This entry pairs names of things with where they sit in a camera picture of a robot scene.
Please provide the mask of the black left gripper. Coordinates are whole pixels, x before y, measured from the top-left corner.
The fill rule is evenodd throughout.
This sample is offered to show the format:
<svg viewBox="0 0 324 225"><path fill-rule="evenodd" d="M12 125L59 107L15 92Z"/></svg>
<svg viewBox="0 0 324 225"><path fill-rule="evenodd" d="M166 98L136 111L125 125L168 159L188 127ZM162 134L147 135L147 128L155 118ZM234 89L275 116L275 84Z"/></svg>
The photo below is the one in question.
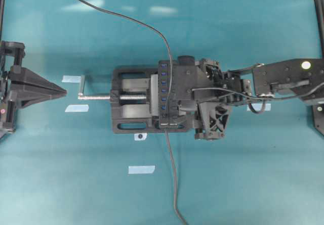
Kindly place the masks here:
<svg viewBox="0 0 324 225"><path fill-rule="evenodd" d="M14 133L18 109L55 100L67 95L67 91L40 75L21 66L25 45L20 42L1 41L1 134ZM6 70L6 57L13 57L11 69ZM11 81L19 85L38 87L51 92L10 91Z"/></svg>

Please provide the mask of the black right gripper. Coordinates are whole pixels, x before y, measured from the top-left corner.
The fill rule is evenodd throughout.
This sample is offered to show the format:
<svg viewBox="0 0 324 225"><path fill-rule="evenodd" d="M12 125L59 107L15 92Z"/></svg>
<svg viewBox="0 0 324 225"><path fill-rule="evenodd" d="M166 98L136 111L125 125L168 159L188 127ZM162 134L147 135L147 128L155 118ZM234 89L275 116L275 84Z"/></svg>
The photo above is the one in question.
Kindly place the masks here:
<svg viewBox="0 0 324 225"><path fill-rule="evenodd" d="M241 78L251 72L251 67L222 71L217 61L179 56L174 84L181 130L194 129L197 140L224 138L232 107L245 104L244 96L251 94L251 83Z"/></svg>

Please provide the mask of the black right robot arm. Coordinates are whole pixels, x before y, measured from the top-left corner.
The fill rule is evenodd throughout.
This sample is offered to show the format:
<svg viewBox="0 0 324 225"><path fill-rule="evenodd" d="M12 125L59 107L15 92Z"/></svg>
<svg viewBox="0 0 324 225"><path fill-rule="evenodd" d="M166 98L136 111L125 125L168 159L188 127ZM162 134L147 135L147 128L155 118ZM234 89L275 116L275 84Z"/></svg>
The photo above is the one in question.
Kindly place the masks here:
<svg viewBox="0 0 324 225"><path fill-rule="evenodd" d="M323 132L323 59L290 59L222 71L209 59L179 57L173 66L171 99L176 123L195 131L197 140L225 136L231 110L246 105L255 114L270 101L300 99Z"/></svg>

